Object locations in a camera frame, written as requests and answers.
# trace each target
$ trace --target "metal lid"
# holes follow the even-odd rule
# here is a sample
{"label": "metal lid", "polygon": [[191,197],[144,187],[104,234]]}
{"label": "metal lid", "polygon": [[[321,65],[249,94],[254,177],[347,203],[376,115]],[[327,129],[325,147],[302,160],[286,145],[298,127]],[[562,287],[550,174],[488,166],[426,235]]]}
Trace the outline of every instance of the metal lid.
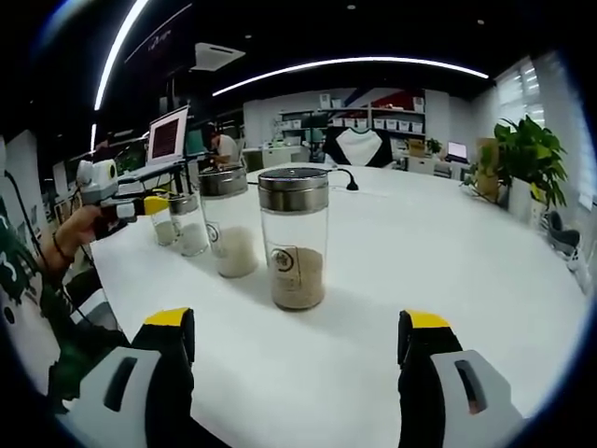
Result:
{"label": "metal lid", "polygon": [[170,211],[173,215],[186,215],[198,208],[199,201],[196,194],[177,195],[170,199]]}
{"label": "metal lid", "polygon": [[274,212],[312,213],[328,204],[327,170],[279,168],[259,175],[261,208]]}
{"label": "metal lid", "polygon": [[301,191],[327,186],[327,170],[278,168],[259,175],[259,187],[269,191]]}
{"label": "metal lid", "polygon": [[199,175],[199,191],[203,197],[232,196],[247,190],[246,171],[242,166],[213,170]]}

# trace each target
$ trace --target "potted plant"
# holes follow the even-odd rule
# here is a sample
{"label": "potted plant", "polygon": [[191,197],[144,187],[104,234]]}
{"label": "potted plant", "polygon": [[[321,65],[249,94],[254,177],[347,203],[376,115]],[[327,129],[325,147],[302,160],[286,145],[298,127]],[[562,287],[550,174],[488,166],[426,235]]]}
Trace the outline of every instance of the potted plant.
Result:
{"label": "potted plant", "polygon": [[479,161],[470,165],[469,176],[464,184],[471,186],[479,196],[497,203],[499,194],[497,141],[493,138],[483,138],[479,141],[482,144],[479,148]]}
{"label": "potted plant", "polygon": [[549,129],[541,128],[528,115],[518,124],[507,119],[505,122],[509,126],[498,123],[493,133],[499,146],[497,175],[509,188],[508,211],[528,222],[532,188],[545,192],[547,208],[552,204],[566,205],[559,185],[560,180],[568,178],[562,166],[562,153],[566,151],[558,137]]}
{"label": "potted plant", "polygon": [[427,140],[427,150],[433,154],[434,157],[437,157],[437,154],[441,151],[441,143],[435,138],[430,138]]}

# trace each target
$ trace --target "green plant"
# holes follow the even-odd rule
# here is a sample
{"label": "green plant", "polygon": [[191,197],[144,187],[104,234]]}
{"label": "green plant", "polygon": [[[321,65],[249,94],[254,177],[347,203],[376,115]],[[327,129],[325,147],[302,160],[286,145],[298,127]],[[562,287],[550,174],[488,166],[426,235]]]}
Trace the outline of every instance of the green plant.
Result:
{"label": "green plant", "polygon": [[430,138],[427,140],[427,150],[432,154],[438,154],[438,152],[441,151],[441,143],[435,138]]}
{"label": "green plant", "polygon": [[499,146],[497,175],[500,182],[510,186],[512,178],[517,177],[545,191],[548,207],[551,203],[566,205],[559,185],[560,180],[568,178],[562,166],[562,153],[566,151],[558,137],[548,128],[541,128],[528,115],[518,124],[508,119],[505,122],[509,126],[497,123],[493,130]]}

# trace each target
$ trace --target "ceiling light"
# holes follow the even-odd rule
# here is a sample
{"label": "ceiling light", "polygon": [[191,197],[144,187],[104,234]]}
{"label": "ceiling light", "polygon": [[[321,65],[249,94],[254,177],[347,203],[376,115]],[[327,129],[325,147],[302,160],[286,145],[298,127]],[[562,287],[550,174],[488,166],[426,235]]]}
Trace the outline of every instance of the ceiling light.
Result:
{"label": "ceiling light", "polygon": [[97,124],[93,124],[91,126],[91,144],[90,144],[90,153],[93,154],[95,151],[95,133],[97,133]]}
{"label": "ceiling light", "polygon": [[124,39],[126,39],[127,34],[131,30],[135,21],[139,18],[139,15],[143,11],[143,8],[146,7],[148,2],[149,0],[137,0],[135,4],[132,6],[131,10],[129,11],[129,14],[127,15],[126,19],[120,26],[120,30],[118,31],[116,39],[114,40],[112,48],[110,49],[110,52],[108,54],[108,59],[105,61],[104,72],[102,73],[102,79],[100,80],[100,87],[98,88],[97,95],[95,97],[95,110],[100,110],[100,107],[102,107],[105,88],[108,85],[110,73],[112,72],[114,63],[116,62],[118,52],[122,48]]}
{"label": "ceiling light", "polygon": [[266,77],[275,77],[276,75],[281,75],[283,73],[296,72],[298,70],[321,67],[323,65],[332,65],[335,63],[417,63],[422,65],[431,65],[433,67],[447,68],[449,70],[463,72],[474,77],[482,77],[483,79],[487,79],[489,77],[484,73],[471,70],[470,68],[464,68],[459,65],[452,65],[451,63],[439,63],[437,61],[427,61],[426,59],[397,58],[393,56],[363,56],[359,58],[330,59],[327,61],[318,61],[316,63],[302,63],[301,65],[294,65],[292,67],[287,67],[281,70],[276,70],[274,72],[266,73],[264,75],[259,75],[258,77],[251,77],[245,81],[241,81],[231,86],[228,86],[220,91],[215,91],[214,93],[212,93],[212,96],[217,96],[227,91],[237,89],[246,84],[250,84],[251,82],[260,81],[261,79],[265,79]]}

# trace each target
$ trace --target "window blind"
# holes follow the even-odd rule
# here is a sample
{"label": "window blind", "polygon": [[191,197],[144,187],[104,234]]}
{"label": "window blind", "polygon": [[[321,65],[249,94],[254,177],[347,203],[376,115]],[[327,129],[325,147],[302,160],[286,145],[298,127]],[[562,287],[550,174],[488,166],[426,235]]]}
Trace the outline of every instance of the window blind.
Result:
{"label": "window blind", "polygon": [[516,63],[496,80],[500,119],[518,123],[529,115],[539,126],[545,125],[541,92],[530,59]]}

